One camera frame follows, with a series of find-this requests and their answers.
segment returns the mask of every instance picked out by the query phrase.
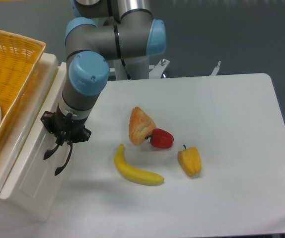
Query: white table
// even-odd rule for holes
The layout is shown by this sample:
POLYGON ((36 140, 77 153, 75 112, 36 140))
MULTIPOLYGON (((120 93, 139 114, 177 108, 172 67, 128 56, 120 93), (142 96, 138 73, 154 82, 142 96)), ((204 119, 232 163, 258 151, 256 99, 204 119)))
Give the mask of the white table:
POLYGON ((185 238, 285 233, 285 125, 265 74, 108 82, 44 223, 2 214, 0 237, 185 238), (140 106, 175 137, 171 149, 128 139, 140 106), (113 155, 165 178, 155 187, 125 180, 113 155), (203 169, 187 177, 182 144, 203 169))

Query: yellow basket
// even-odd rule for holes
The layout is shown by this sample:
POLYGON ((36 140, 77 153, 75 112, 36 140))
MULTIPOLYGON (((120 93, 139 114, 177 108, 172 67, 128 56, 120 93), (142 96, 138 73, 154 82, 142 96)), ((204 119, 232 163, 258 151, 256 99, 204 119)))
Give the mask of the yellow basket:
POLYGON ((46 44, 0 30, 0 139, 46 44))

